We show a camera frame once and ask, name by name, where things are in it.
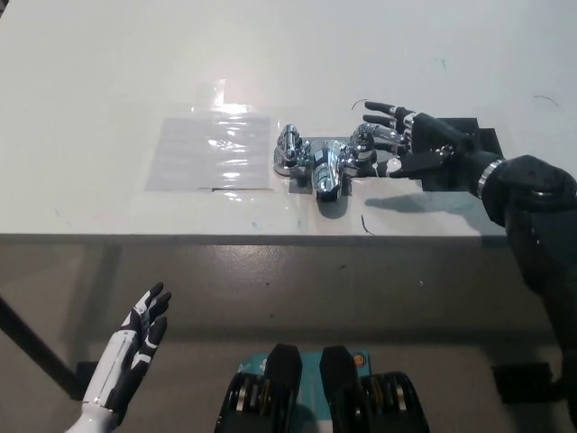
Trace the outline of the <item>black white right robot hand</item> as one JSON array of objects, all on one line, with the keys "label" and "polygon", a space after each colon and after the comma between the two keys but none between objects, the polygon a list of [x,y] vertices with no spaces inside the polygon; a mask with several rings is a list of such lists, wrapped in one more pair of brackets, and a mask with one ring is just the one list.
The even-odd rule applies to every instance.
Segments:
[{"label": "black white right robot hand", "polygon": [[395,155],[379,165],[389,178],[418,180],[425,191],[467,191],[478,197],[482,183],[504,162],[499,151],[482,146],[487,132],[474,118],[438,118],[372,101],[364,107],[376,114],[363,120],[380,127],[373,134]]}]

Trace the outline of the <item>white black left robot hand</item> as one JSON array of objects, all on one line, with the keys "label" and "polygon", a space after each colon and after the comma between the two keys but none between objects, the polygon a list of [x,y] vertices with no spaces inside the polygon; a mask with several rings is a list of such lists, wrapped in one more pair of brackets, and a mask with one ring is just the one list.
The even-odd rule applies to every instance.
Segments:
[{"label": "white black left robot hand", "polygon": [[168,327],[171,293],[159,282],[134,304],[102,353],[83,402],[124,414]]}]

